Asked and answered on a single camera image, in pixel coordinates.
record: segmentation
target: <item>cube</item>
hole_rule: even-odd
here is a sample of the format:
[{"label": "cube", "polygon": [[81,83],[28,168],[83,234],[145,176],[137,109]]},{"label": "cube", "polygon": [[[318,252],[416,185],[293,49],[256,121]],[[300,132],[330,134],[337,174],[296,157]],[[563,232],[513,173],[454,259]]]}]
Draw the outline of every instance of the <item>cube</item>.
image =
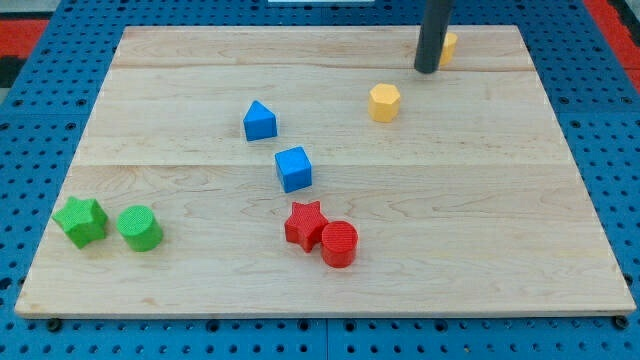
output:
[{"label": "cube", "polygon": [[301,146],[275,155],[278,178],[285,193],[311,186],[311,162]]},{"label": "cube", "polygon": [[275,114],[257,100],[251,104],[243,123],[247,141],[278,136]]}]

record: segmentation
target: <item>red block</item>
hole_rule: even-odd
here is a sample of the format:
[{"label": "red block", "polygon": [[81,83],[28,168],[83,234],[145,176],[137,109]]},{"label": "red block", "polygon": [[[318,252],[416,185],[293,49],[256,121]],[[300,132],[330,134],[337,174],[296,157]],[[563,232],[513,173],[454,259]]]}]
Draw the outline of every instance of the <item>red block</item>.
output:
[{"label": "red block", "polygon": [[346,221],[334,221],[322,230],[322,258],[331,267],[351,265],[357,245],[358,232]]},{"label": "red block", "polygon": [[300,244],[305,252],[311,252],[320,242],[322,229],[329,221],[320,212],[320,201],[310,204],[294,202],[291,216],[284,223],[284,234],[288,242]]}]

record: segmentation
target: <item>toy block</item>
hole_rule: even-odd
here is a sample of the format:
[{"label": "toy block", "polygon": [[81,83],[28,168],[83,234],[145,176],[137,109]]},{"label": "toy block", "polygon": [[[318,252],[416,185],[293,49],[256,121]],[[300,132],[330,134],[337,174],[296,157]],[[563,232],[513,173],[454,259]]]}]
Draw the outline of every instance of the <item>toy block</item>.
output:
[{"label": "toy block", "polygon": [[71,196],[52,218],[78,249],[107,236],[104,227],[108,216],[96,199],[80,200]]},{"label": "toy block", "polygon": [[311,252],[320,242],[322,229],[329,221],[320,212],[320,201],[310,204],[294,202],[291,216],[284,223],[284,233],[288,242],[300,244],[305,252]]},{"label": "toy block", "polygon": [[378,84],[369,91],[369,115],[378,122],[391,122],[400,110],[400,91],[395,85]]},{"label": "toy block", "polygon": [[311,186],[311,162],[301,146],[276,153],[275,158],[285,193]]},{"label": "toy block", "polygon": [[247,141],[278,136],[276,115],[257,100],[251,104],[243,123]]},{"label": "toy block", "polygon": [[458,35],[448,32],[444,37],[442,45],[442,55],[440,56],[440,66],[447,65],[453,59],[453,53],[458,43]]},{"label": "toy block", "polygon": [[358,232],[346,221],[334,221],[322,230],[322,259],[334,268],[351,265],[356,258]]},{"label": "toy block", "polygon": [[126,208],[118,216],[118,231],[133,251],[149,251],[162,241],[162,229],[153,211],[142,205]]}]

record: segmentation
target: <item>green cylinder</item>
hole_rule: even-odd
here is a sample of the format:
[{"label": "green cylinder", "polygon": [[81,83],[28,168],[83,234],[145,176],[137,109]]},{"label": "green cylinder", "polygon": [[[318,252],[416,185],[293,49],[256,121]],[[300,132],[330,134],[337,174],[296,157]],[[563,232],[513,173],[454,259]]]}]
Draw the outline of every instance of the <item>green cylinder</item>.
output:
[{"label": "green cylinder", "polygon": [[118,216],[118,231],[133,251],[149,251],[162,241],[162,229],[153,211],[142,205],[126,208]]}]

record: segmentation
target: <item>black cylinder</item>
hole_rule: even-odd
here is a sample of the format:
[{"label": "black cylinder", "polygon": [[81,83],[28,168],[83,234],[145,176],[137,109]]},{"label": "black cylinder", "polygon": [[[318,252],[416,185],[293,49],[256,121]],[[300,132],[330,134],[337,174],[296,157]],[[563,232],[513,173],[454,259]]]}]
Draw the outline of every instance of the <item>black cylinder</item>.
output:
[{"label": "black cylinder", "polygon": [[427,0],[414,63],[421,73],[431,74],[438,70],[452,10],[453,0]]}]

